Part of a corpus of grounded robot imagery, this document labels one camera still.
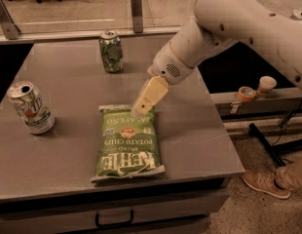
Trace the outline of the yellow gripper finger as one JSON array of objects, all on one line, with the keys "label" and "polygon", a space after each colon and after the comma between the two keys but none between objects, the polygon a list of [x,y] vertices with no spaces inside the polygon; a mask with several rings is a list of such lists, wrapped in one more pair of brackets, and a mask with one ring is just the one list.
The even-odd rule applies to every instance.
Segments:
[{"label": "yellow gripper finger", "polygon": [[138,98],[132,106],[132,117],[147,114],[169,91],[169,83],[163,76],[154,76],[142,86]]}]

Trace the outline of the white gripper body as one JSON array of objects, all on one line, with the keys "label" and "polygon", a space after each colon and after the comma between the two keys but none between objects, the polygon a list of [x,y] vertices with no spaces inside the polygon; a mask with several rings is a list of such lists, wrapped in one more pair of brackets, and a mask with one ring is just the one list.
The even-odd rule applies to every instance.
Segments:
[{"label": "white gripper body", "polygon": [[186,79],[194,68],[184,64],[175,53],[170,43],[167,43],[154,57],[147,72],[151,76],[162,76],[170,85],[176,85]]}]

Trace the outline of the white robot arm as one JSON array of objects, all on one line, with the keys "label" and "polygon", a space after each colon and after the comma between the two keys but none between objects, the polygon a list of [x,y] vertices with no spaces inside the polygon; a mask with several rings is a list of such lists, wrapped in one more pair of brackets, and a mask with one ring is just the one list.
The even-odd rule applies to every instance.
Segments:
[{"label": "white robot arm", "polygon": [[302,24],[280,16],[256,0],[195,0],[194,16],[154,57],[132,106],[147,114],[202,61],[241,42],[302,91]]}]

